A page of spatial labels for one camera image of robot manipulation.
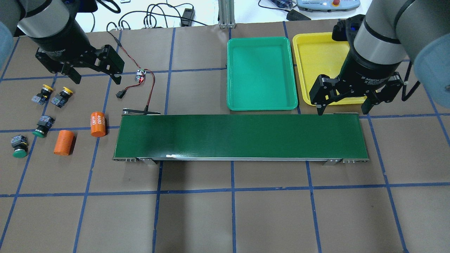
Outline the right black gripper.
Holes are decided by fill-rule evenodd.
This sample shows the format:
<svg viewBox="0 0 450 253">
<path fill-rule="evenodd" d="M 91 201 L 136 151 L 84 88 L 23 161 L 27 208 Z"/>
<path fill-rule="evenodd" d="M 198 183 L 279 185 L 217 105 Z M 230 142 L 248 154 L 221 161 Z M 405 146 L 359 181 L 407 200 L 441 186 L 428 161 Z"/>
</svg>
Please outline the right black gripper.
<svg viewBox="0 0 450 253">
<path fill-rule="evenodd" d="M 366 115 L 374 106 L 382 102 L 392 102 L 403 87 L 404 82 L 400 74 L 393 75 L 400 63 L 376 64 L 356 53 L 348 53 L 339 79 L 325 74 L 318 75 L 309 91 L 310 102 L 316 107 L 317 114 L 323 115 L 328 105 L 338 101 L 339 95 L 335 86 L 339 82 L 339 93 L 349 93 L 350 97 L 361 97 L 365 94 L 367 98 L 361 110 Z"/>
</svg>

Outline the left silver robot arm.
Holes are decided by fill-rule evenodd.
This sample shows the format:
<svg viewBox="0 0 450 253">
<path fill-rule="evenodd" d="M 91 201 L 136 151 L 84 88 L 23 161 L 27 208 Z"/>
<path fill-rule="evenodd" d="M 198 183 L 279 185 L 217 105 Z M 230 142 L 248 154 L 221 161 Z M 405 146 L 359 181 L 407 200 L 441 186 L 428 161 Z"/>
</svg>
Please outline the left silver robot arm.
<svg viewBox="0 0 450 253">
<path fill-rule="evenodd" d="M 35 57 L 51 73 L 79 84 L 77 68 L 108 74 L 119 85 L 124 61 L 111 45 L 95 48 L 76 21 L 78 13 L 97 11 L 96 0 L 2 0 L 1 63 L 13 49 L 13 35 L 21 30 L 38 50 Z"/>
</svg>

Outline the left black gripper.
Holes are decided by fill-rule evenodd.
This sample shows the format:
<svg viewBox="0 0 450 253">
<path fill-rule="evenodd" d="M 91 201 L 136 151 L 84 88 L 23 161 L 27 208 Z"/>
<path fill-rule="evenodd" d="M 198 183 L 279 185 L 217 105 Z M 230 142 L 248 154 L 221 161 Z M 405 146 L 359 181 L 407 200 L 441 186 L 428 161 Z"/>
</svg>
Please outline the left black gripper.
<svg viewBox="0 0 450 253">
<path fill-rule="evenodd" d="M 108 74 L 116 85 L 121 84 L 123 59 L 111 45 L 94 48 L 75 19 L 69 19 L 61 31 L 50 37 L 35 38 L 35 43 L 50 59 L 64 62 L 64 75 L 75 84 L 80 84 L 82 78 L 78 67 Z"/>
</svg>

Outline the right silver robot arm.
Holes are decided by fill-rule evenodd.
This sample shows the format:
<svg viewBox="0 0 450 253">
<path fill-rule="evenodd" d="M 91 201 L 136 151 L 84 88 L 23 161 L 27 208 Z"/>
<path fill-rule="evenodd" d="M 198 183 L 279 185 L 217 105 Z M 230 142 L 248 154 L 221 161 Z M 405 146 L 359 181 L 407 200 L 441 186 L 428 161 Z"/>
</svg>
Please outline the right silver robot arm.
<svg viewBox="0 0 450 253">
<path fill-rule="evenodd" d="M 449 32 L 448 0 L 373 0 L 365 15 L 339 21 L 332 39 L 350 49 L 336 78 L 320 74 L 315 80 L 309 96 L 317 114 L 331 103 L 363 96 L 367 114 L 399 91 L 407 100 L 420 84 L 448 108 Z"/>
</svg>

